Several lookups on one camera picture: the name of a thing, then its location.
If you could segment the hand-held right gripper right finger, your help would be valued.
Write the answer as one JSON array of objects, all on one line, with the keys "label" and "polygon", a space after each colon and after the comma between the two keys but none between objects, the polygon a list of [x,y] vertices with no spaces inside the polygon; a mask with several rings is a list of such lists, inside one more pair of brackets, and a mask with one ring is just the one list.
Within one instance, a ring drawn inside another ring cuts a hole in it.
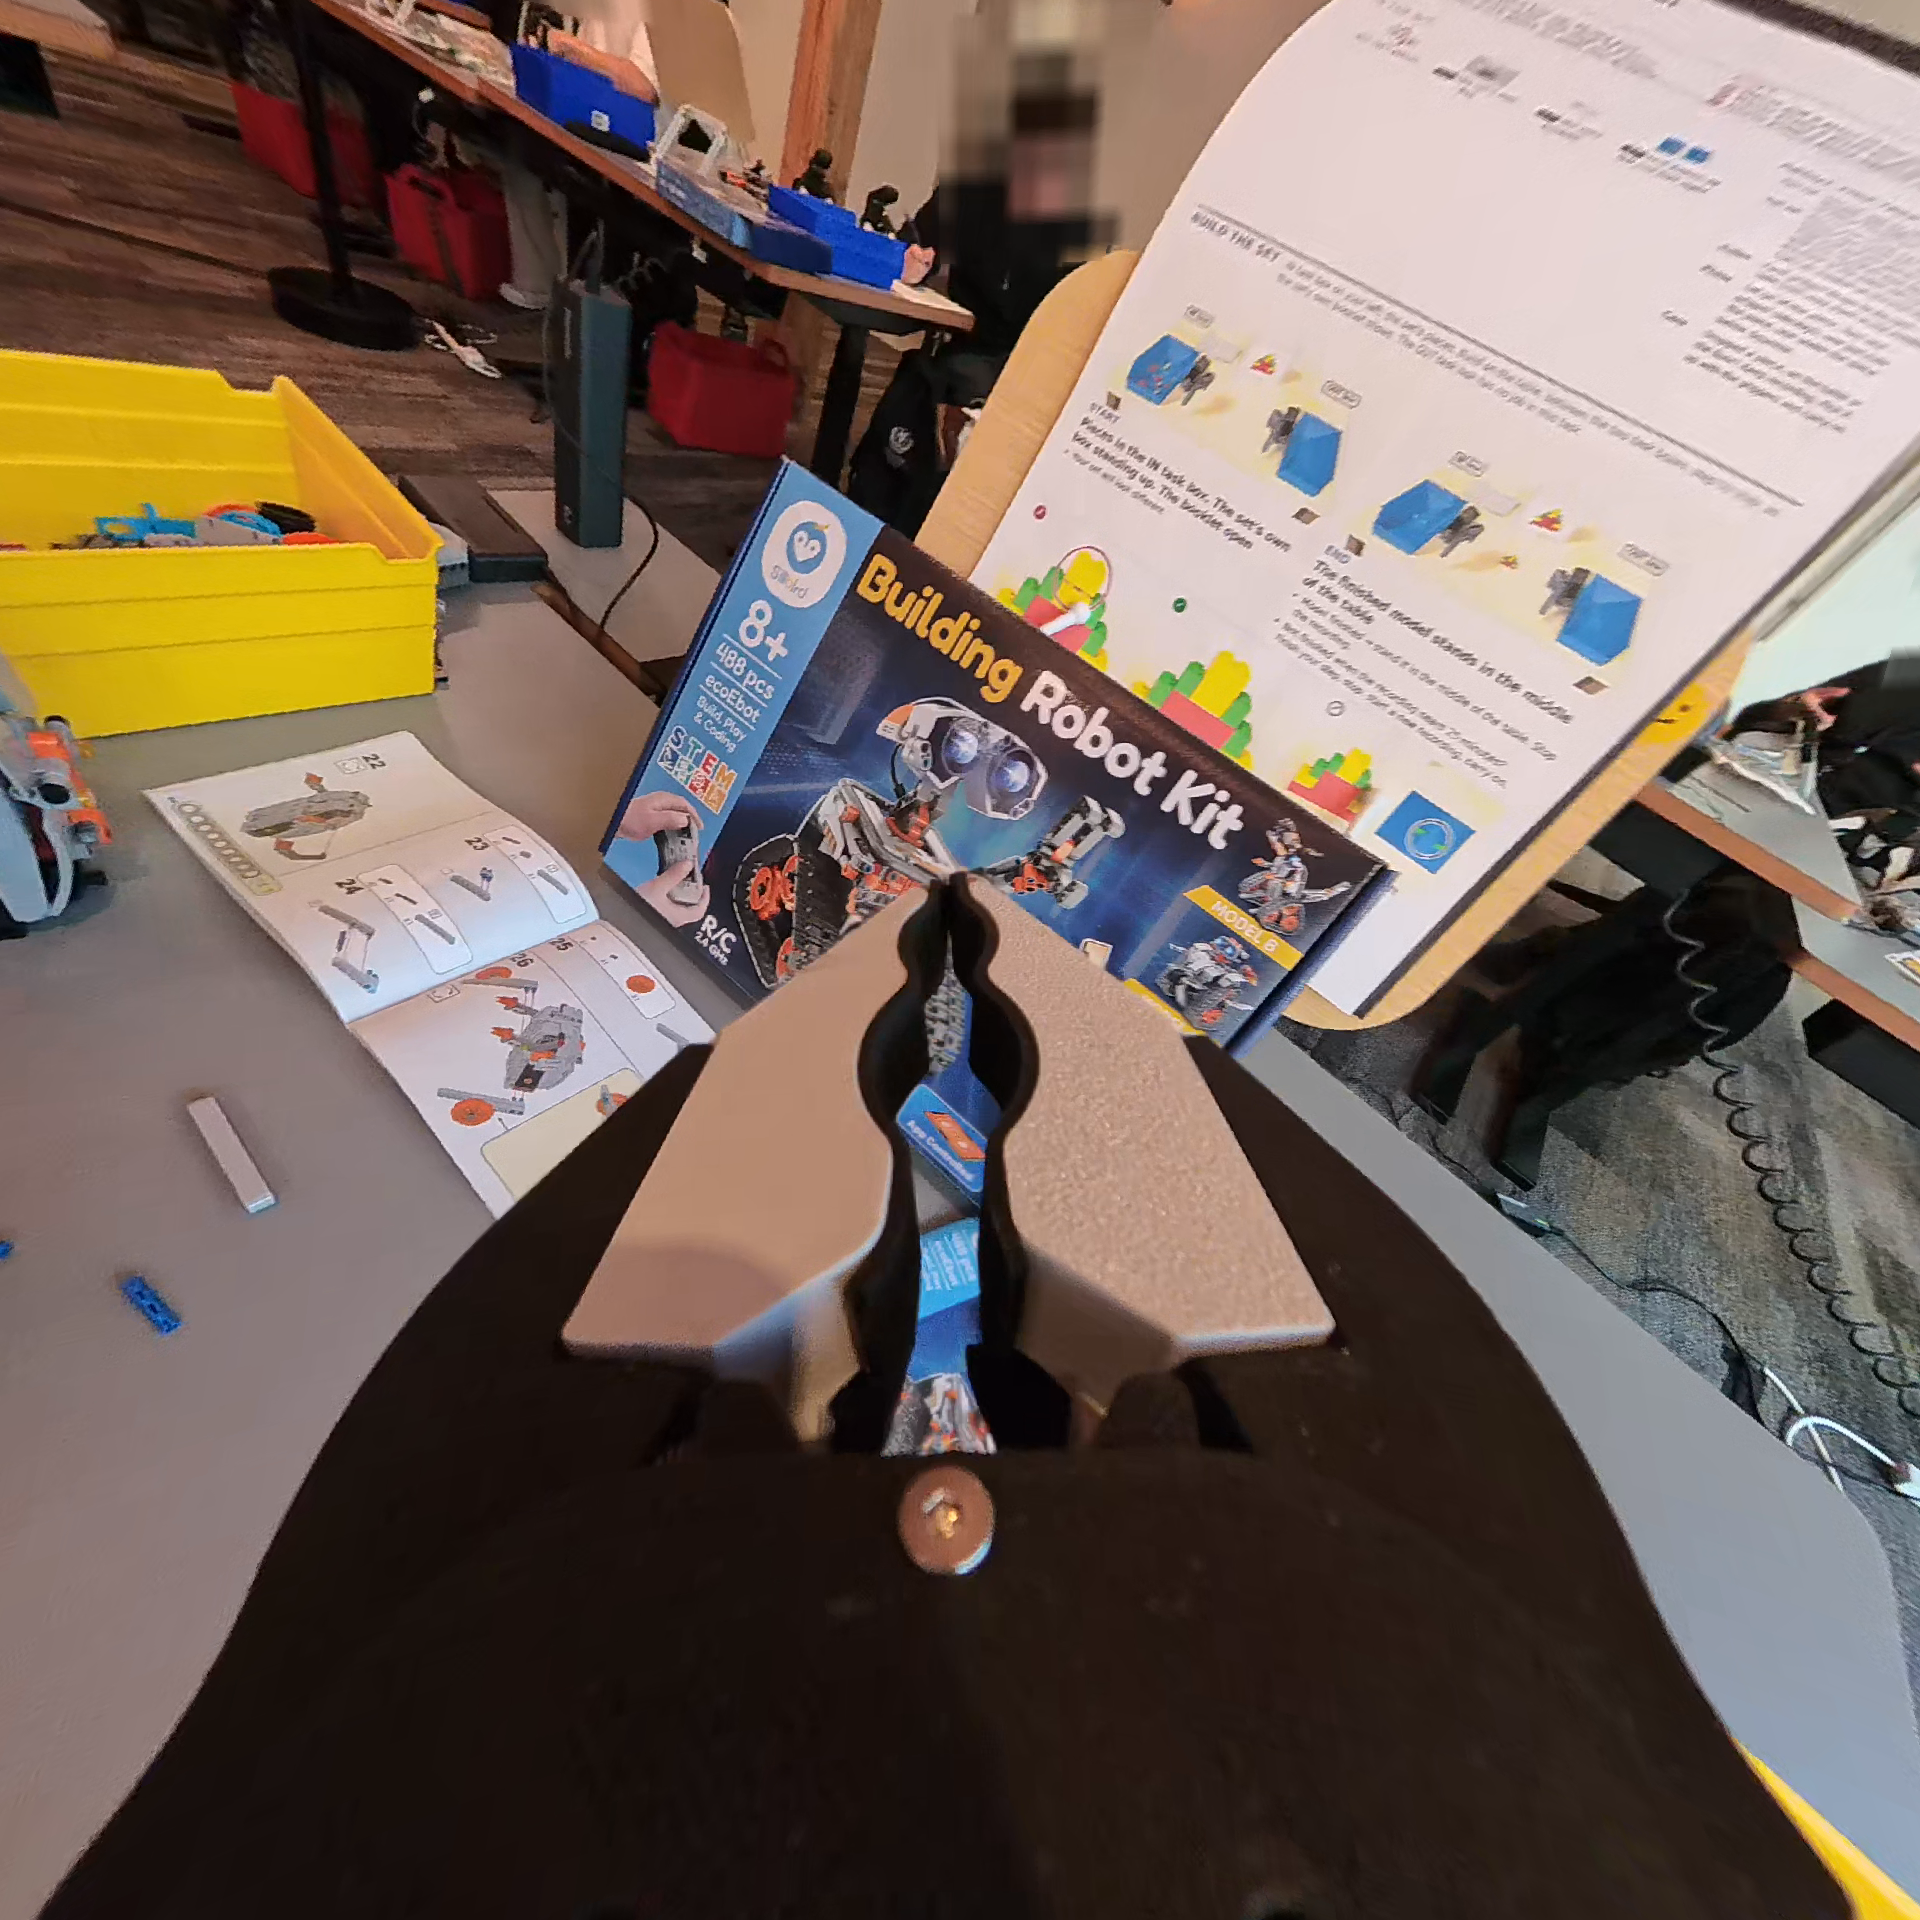
[{"label": "hand-held right gripper right finger", "polygon": [[1192,1360],[1326,1347],[1338,1322],[1209,1083],[1233,1067],[983,880],[952,965],[993,1093],[968,1373],[1000,1450]]}]

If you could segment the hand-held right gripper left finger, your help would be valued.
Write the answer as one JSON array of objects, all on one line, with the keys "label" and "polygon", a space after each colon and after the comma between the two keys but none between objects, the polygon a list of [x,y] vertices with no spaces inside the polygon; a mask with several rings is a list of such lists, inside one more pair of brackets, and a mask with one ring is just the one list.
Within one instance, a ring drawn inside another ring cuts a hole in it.
[{"label": "hand-held right gripper left finger", "polygon": [[928,1067],[945,887],[911,887],[697,1047],[563,1339],[762,1386],[807,1442],[874,1448],[919,1315],[898,1108]]}]

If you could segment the long wooden desk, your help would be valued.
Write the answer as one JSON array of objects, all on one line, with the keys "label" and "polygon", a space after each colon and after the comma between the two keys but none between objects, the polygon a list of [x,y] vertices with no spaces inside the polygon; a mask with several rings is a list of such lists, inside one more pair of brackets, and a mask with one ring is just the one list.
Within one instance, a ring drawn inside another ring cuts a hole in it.
[{"label": "long wooden desk", "polygon": [[621,159],[565,131],[565,125],[522,104],[511,89],[431,56],[416,39],[374,16],[363,5],[318,3],[288,5],[287,10],[288,28],[302,28],[314,16],[337,21],[366,45],[406,65],[422,85],[432,87],[479,119],[481,131],[498,136],[514,128],[526,136],[534,143],[536,165],[555,169],[565,189],[581,195],[594,212],[610,215],[614,209],[643,209],[655,224],[673,224],[695,249],[719,258],[719,268],[704,271],[707,290],[737,296],[749,285],[754,288],[749,308],[757,320],[781,320],[792,304],[806,304],[837,324],[840,338],[833,348],[818,426],[807,458],[807,467],[831,482],[847,475],[872,336],[963,333],[974,324],[965,307],[931,290],[877,288],[851,280],[806,274],[734,247],[722,234],[704,226],[673,199],[664,199],[651,165]]}]

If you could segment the open instruction booklet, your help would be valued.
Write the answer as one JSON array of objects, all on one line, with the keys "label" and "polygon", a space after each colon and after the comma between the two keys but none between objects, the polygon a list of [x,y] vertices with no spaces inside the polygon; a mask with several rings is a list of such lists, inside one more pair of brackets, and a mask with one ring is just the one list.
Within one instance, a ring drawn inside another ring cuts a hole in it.
[{"label": "open instruction booklet", "polygon": [[529,823],[387,733],[146,789],[505,1216],[713,1040]]}]

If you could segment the grey long brick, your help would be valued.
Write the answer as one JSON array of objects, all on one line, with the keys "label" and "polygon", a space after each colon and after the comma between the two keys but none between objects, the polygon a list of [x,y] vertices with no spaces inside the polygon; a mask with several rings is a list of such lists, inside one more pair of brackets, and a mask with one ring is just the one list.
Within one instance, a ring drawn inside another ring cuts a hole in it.
[{"label": "grey long brick", "polygon": [[238,1208],[249,1216],[266,1215],[280,1205],[248,1144],[234,1128],[224,1105],[215,1096],[198,1096],[186,1105],[186,1116],[200,1133],[215,1169],[224,1175]]}]

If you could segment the blue robot kit box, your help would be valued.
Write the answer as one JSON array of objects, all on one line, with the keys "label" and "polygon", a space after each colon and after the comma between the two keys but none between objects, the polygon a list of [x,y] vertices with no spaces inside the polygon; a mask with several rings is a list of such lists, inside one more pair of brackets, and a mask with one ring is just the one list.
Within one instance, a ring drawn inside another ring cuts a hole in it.
[{"label": "blue robot kit box", "polygon": [[954,882],[983,880],[1193,1040],[1245,1055],[1386,897],[1386,865],[1177,698],[1129,692],[786,465],[669,690],[606,865],[741,1009],[913,887],[945,887],[928,1067],[898,1130],[977,1202]]}]

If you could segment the black bag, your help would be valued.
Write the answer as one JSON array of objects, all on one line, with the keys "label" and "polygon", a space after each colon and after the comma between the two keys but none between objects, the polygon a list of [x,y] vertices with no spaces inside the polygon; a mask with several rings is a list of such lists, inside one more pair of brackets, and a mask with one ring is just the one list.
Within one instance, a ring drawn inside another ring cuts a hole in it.
[{"label": "black bag", "polygon": [[1451,1123],[1481,1055],[1512,1039],[1501,1139],[1485,1157],[1528,1191],[1562,1108],[1750,1040],[1787,996],[1794,933],[1787,893],[1738,866],[1678,897],[1642,884],[1581,927],[1525,939],[1533,968],[1503,994],[1465,992],[1409,1098]]}]

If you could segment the black flat box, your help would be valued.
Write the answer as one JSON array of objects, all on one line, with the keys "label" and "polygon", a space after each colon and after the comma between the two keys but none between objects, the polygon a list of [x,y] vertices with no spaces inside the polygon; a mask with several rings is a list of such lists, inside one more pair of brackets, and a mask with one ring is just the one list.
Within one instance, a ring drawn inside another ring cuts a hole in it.
[{"label": "black flat box", "polygon": [[469,586],[534,586],[547,577],[545,547],[479,481],[402,472],[393,482],[440,532],[443,577],[463,569]]}]

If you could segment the yellow parts bin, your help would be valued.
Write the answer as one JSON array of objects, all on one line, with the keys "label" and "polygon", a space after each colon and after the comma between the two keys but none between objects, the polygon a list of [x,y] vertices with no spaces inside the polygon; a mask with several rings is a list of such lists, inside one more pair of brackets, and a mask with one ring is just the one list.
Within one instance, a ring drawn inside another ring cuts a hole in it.
[{"label": "yellow parts bin", "polygon": [[[82,737],[415,698],[441,537],[287,375],[3,355],[3,642]],[[337,547],[50,551],[101,514],[312,512]]]}]

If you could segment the partly built robot model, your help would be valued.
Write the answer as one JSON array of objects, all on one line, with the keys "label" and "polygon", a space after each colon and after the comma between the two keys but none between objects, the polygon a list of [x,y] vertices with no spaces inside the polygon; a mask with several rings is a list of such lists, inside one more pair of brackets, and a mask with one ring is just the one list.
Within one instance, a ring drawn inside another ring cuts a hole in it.
[{"label": "partly built robot model", "polygon": [[64,920],[77,893],[104,884],[110,844],[82,744],[3,660],[3,939]]}]

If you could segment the wooden display board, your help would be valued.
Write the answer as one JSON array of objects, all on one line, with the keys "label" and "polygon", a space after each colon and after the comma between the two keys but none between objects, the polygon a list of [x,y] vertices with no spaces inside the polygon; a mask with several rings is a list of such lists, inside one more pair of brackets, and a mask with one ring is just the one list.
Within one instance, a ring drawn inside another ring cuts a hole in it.
[{"label": "wooden display board", "polygon": [[[1066,409],[1139,258],[1135,249],[1115,249],[1072,271],[1025,327],[983,419],[955,456],[945,490],[919,531],[919,547],[952,571],[971,571],[983,557],[1039,459],[1043,441]],[[1751,628],[1728,639],[1693,674],[1665,713],[1649,722],[1547,828],[1535,835],[1490,887],[1463,911],[1461,920],[1441,933],[1367,1013],[1346,1015],[1305,983],[1285,1004],[1283,1015],[1312,1028],[1354,1034],[1419,1013],[1562,874],[1573,856],[1584,850],[1667,768],[1690,740],[1682,722],[1693,722],[1695,730],[1707,722],[1735,690],[1754,647]]]}]

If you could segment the dark computer tower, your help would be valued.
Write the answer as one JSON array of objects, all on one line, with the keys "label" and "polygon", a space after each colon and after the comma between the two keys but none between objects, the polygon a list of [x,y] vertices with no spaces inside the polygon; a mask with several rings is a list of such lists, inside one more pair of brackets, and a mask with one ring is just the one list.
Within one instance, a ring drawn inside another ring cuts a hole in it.
[{"label": "dark computer tower", "polygon": [[560,282],[547,313],[555,521],[581,549],[622,547],[634,311],[599,280]]}]

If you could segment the red storage bin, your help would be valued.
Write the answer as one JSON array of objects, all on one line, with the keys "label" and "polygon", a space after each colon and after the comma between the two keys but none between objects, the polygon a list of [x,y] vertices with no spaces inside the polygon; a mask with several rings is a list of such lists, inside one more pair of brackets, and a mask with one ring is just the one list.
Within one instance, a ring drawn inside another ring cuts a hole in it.
[{"label": "red storage bin", "polygon": [[512,277],[512,232],[491,171],[410,163],[382,181],[401,258],[465,300],[496,300]]},{"label": "red storage bin", "polygon": [[646,409],[681,449],[776,463],[795,395],[781,340],[737,344],[670,320],[650,333]]},{"label": "red storage bin", "polygon": [[[243,153],[299,196],[315,201],[321,186],[299,104],[243,81],[230,81],[230,95]],[[385,209],[387,189],[363,119],[329,108],[327,145],[339,199],[351,209]]]}]

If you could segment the pile of building parts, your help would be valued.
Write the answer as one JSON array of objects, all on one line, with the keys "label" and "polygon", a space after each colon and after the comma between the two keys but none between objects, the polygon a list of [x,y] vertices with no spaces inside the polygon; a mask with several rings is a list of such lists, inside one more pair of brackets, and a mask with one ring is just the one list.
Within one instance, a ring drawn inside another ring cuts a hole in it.
[{"label": "pile of building parts", "polygon": [[200,514],[169,514],[154,503],[136,512],[101,514],[81,532],[50,541],[50,551],[214,549],[214,547],[337,547],[318,519],[280,500],[226,500]]}]

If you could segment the white printed instruction sheet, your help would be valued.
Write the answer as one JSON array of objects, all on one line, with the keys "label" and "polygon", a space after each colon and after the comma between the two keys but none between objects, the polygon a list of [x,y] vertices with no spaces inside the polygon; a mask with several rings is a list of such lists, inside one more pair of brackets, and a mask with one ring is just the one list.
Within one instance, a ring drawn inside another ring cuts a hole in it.
[{"label": "white printed instruction sheet", "polygon": [[1735,5],[1326,5],[1175,189],[977,579],[1459,935],[1915,467],[1915,56]]}]

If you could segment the blue storage bin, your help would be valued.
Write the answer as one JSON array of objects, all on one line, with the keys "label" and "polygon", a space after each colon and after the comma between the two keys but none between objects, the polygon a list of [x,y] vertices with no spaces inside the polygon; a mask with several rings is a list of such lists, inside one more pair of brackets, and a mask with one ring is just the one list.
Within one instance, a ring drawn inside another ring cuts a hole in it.
[{"label": "blue storage bin", "polygon": [[759,176],[712,171],[704,160],[656,153],[659,195],[702,228],[765,265],[894,293],[905,243],[865,226],[851,209]]},{"label": "blue storage bin", "polygon": [[656,106],[622,89],[592,66],[536,41],[511,45],[517,100],[560,128],[587,128],[638,151],[656,140]]}]

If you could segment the yellow bag bin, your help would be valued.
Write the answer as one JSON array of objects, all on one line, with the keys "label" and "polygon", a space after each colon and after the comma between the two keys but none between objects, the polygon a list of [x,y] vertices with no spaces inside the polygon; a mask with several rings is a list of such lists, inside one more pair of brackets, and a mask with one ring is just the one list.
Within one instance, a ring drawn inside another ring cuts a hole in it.
[{"label": "yellow bag bin", "polygon": [[1870,1860],[1863,1850],[1847,1841],[1805,1794],[1790,1788],[1744,1745],[1738,1741],[1735,1751],[1755,1772],[1802,1841],[1840,1885],[1854,1919],[1919,1919],[1919,1903],[1901,1881]]}]

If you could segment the black pole stand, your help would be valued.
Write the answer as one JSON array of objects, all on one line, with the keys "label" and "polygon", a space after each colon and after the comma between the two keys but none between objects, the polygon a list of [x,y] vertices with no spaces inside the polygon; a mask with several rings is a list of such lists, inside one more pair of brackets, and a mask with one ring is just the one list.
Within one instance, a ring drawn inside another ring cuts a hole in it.
[{"label": "black pole stand", "polygon": [[306,34],[305,5],[280,3],[278,15],[295,61],[327,263],[323,268],[271,271],[273,308],[287,324],[327,344],[360,352],[410,352],[419,348],[416,311],[399,293],[360,280],[352,271],[327,104],[321,66]]}]

